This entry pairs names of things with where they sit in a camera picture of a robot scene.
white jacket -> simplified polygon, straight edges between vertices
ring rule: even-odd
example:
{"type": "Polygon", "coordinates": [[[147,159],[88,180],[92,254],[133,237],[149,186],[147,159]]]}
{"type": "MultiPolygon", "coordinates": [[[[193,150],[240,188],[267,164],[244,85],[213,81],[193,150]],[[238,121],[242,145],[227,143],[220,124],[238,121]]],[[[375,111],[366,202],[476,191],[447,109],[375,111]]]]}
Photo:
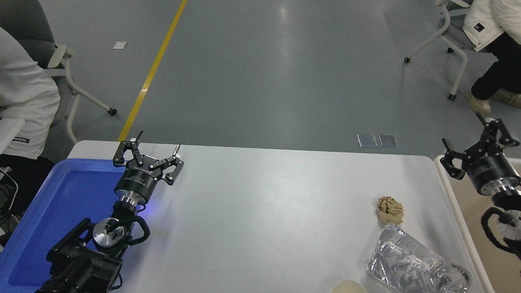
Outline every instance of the white jacket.
{"type": "Polygon", "coordinates": [[[463,31],[479,51],[506,32],[521,44],[521,0],[475,0],[463,31]]]}
{"type": "Polygon", "coordinates": [[[38,158],[59,102],[52,78],[0,28],[0,117],[26,121],[3,153],[38,158]]]}

crumpled paper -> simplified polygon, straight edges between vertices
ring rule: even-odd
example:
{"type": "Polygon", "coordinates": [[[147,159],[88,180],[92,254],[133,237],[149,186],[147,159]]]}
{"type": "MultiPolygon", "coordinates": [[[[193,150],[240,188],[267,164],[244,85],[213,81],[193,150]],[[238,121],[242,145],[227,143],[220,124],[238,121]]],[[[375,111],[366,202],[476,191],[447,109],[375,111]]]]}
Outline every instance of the crumpled paper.
{"type": "Polygon", "coordinates": [[[384,223],[403,223],[403,206],[392,197],[382,197],[376,204],[380,220],[384,223]]]}

gray chair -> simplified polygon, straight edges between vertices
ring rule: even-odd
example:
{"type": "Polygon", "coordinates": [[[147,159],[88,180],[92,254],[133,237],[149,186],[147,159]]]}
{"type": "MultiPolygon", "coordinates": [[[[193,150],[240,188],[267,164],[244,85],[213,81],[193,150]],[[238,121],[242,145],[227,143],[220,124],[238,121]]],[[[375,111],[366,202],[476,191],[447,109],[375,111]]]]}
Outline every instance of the gray chair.
{"type": "Polygon", "coordinates": [[[29,56],[44,69],[65,70],[65,76],[53,77],[60,93],[60,106],[53,125],[67,118],[67,135],[73,143],[78,140],[72,132],[72,122],[83,96],[114,116],[117,111],[79,87],[72,78],[70,58],[74,51],[54,42],[53,33],[38,0],[0,0],[0,27],[15,38],[29,56]]]}
{"type": "MultiPolygon", "coordinates": [[[[425,46],[427,46],[435,39],[440,39],[448,46],[448,53],[455,52],[457,55],[459,55],[462,58],[462,64],[458,75],[456,76],[456,80],[454,81],[454,85],[452,86],[451,92],[447,96],[447,99],[451,101],[456,98],[457,89],[460,86],[461,78],[463,77],[463,73],[465,72],[465,68],[467,67],[468,63],[467,54],[465,54],[462,48],[470,50],[474,49],[474,44],[469,40],[463,31],[463,24],[466,16],[465,13],[467,11],[466,8],[470,7],[472,2],[474,2],[474,0],[435,0],[434,4],[440,7],[441,13],[444,16],[443,19],[438,21],[438,27],[440,30],[438,30],[420,46],[414,49],[411,53],[407,54],[404,59],[405,63],[411,62],[412,57],[416,53],[421,51],[425,46]]],[[[480,52],[489,53],[486,48],[480,52]]]]}

chair leg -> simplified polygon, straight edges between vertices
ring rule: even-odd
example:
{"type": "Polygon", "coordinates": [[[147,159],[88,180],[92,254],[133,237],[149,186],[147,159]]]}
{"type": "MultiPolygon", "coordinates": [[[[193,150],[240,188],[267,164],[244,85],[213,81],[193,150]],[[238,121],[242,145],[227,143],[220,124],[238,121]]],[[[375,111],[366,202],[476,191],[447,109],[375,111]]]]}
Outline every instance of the chair leg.
{"type": "Polygon", "coordinates": [[[420,52],[423,48],[425,48],[430,42],[432,42],[434,39],[440,37],[446,30],[449,28],[449,25],[451,23],[451,16],[449,15],[449,11],[447,10],[447,7],[443,2],[437,3],[436,5],[440,6],[441,13],[443,14],[443,17],[445,19],[445,23],[443,24],[443,27],[440,28],[437,32],[435,32],[430,38],[428,38],[425,42],[423,42],[420,46],[418,46],[414,51],[407,54],[405,56],[404,62],[409,63],[411,61],[411,58],[416,55],[416,53],[420,52]]]}
{"type": "Polygon", "coordinates": [[[74,121],[74,118],[76,117],[76,111],[78,110],[78,105],[80,104],[80,96],[78,94],[74,95],[74,100],[72,101],[72,106],[69,110],[69,114],[67,115],[67,135],[69,136],[72,143],[76,144],[78,143],[78,139],[74,136],[74,133],[72,133],[72,122],[74,121]]]}
{"type": "Polygon", "coordinates": [[[109,106],[107,106],[105,103],[103,103],[102,101],[96,99],[93,95],[87,93],[84,89],[82,89],[81,87],[79,87],[72,79],[72,74],[71,74],[71,71],[70,71],[70,56],[67,56],[65,55],[65,77],[67,78],[67,82],[69,82],[69,85],[75,89],[78,93],[80,93],[81,95],[83,95],[85,98],[91,100],[93,103],[99,105],[101,108],[107,110],[107,112],[111,115],[111,116],[114,116],[116,113],[117,113],[117,110],[114,109],[114,108],[111,108],[109,106]]]}
{"type": "Polygon", "coordinates": [[[453,100],[456,97],[457,88],[460,86],[461,78],[463,77],[463,73],[465,72],[465,68],[467,67],[468,57],[463,50],[458,47],[456,44],[451,42],[449,39],[441,36],[440,39],[450,48],[454,50],[456,54],[458,54],[462,58],[462,64],[460,70],[456,76],[456,80],[454,81],[454,85],[452,86],[452,90],[450,95],[448,96],[449,100],[453,100]]]}
{"type": "Polygon", "coordinates": [[[441,36],[441,34],[443,33],[444,31],[442,30],[439,30],[437,31],[435,34],[433,34],[430,38],[428,38],[425,42],[423,42],[420,46],[418,46],[416,49],[414,49],[412,52],[410,52],[409,54],[407,54],[407,56],[405,56],[405,60],[404,62],[405,63],[409,63],[411,61],[411,58],[413,58],[414,55],[416,55],[416,53],[420,52],[423,48],[425,48],[428,44],[430,44],[434,39],[438,38],[439,36],[441,36]]]}

aluminum foil tray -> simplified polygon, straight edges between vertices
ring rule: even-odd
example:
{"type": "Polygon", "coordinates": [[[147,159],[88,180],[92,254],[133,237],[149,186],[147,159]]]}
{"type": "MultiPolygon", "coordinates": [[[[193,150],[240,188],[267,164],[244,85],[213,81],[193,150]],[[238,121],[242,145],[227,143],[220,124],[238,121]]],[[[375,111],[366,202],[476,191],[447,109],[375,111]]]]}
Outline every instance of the aluminum foil tray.
{"type": "Polygon", "coordinates": [[[423,246],[397,225],[387,224],[365,270],[401,293],[464,293],[469,272],[423,246]]]}

